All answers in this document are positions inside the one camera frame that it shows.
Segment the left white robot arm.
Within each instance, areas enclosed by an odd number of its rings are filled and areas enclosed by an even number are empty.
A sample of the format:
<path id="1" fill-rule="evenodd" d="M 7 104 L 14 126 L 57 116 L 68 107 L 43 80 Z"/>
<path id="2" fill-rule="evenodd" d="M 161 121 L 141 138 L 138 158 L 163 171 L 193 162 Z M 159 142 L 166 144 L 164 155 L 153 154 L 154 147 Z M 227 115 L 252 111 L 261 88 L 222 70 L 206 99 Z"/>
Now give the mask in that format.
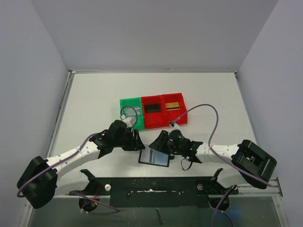
<path id="1" fill-rule="evenodd" d="M 61 194 L 59 180 L 73 169 L 102 158 L 115 148 L 139 151 L 145 148 L 139 131 L 129 123 L 115 120 L 108 129 L 89 135 L 83 143 L 65 153 L 43 159 L 33 158 L 17 182 L 17 197 L 26 198 L 33 208 L 46 205 Z"/>

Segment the black VIP credit card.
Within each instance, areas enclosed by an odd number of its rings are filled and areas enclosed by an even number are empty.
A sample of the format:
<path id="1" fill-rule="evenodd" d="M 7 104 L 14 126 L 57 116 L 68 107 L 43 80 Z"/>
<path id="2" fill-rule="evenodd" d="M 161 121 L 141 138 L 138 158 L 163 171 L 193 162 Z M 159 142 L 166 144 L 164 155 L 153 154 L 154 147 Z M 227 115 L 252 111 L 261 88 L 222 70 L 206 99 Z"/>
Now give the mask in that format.
<path id="1" fill-rule="evenodd" d="M 144 110 L 146 113 L 157 113 L 161 111 L 160 104 L 150 104 L 150 105 L 145 105 Z"/>

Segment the silver VIP credit card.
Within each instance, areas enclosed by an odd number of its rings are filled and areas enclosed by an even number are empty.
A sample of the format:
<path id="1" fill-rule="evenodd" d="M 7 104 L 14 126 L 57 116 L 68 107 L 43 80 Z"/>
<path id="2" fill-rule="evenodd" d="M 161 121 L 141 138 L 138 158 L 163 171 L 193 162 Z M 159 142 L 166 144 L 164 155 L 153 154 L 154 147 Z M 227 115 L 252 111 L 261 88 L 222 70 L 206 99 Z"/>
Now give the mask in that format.
<path id="1" fill-rule="evenodd" d="M 141 109 L 139 106 L 135 106 L 133 108 L 130 108 L 130 107 L 126 107 L 124 109 L 124 113 L 125 113 L 125 116 L 126 117 L 129 117 L 129 116 L 139 116 L 141 115 Z"/>

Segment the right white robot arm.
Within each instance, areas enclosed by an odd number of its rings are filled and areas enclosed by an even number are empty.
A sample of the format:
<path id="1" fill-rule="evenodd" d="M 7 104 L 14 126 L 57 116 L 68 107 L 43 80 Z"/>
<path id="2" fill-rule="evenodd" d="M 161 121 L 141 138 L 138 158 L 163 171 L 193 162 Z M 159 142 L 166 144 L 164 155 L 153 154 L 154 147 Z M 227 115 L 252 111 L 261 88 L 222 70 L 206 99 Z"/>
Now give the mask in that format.
<path id="1" fill-rule="evenodd" d="M 149 147 L 168 155 L 180 155 L 191 163 L 229 165 L 214 174 L 223 188 L 248 183 L 266 189 L 277 166 L 276 159 L 251 140 L 234 145 L 209 145 L 185 138 L 181 130 L 172 130 L 161 131 Z"/>

